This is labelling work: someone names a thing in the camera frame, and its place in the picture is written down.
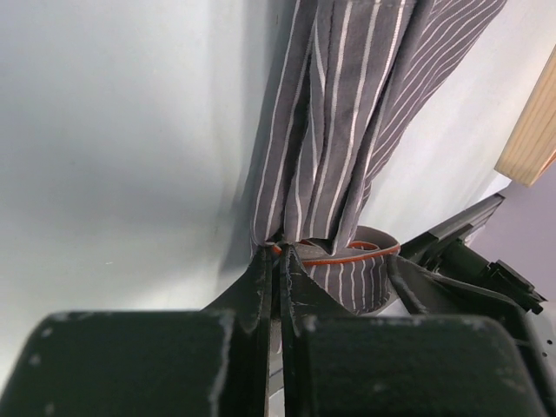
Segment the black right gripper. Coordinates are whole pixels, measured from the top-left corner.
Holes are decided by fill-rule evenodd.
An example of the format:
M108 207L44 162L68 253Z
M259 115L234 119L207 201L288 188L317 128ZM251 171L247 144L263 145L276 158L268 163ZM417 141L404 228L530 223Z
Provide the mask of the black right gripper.
M418 261L389 256L389 280L410 314L469 314L496 320L513 337L553 416L555 305L503 261L489 261L469 248L465 240L471 234L452 235Z

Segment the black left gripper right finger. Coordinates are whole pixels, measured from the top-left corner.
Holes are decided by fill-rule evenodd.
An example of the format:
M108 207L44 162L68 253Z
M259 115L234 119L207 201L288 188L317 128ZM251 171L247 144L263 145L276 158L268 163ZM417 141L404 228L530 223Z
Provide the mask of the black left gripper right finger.
M288 416L544 416L513 337L480 315L350 314L280 262Z

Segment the grey striped underwear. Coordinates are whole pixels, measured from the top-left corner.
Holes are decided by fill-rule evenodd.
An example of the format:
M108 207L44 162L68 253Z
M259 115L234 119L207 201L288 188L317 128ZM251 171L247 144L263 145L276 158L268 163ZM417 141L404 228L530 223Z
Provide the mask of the grey striped underwear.
M399 243L359 220L373 179L501 1L298 1L250 222L255 246L295 247L353 314L381 309Z

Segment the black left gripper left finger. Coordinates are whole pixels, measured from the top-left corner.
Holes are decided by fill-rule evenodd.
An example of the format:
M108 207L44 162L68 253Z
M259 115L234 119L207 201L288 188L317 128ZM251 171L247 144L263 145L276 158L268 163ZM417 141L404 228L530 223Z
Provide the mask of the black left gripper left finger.
M273 256L199 311L46 316L8 380L11 416L264 416Z

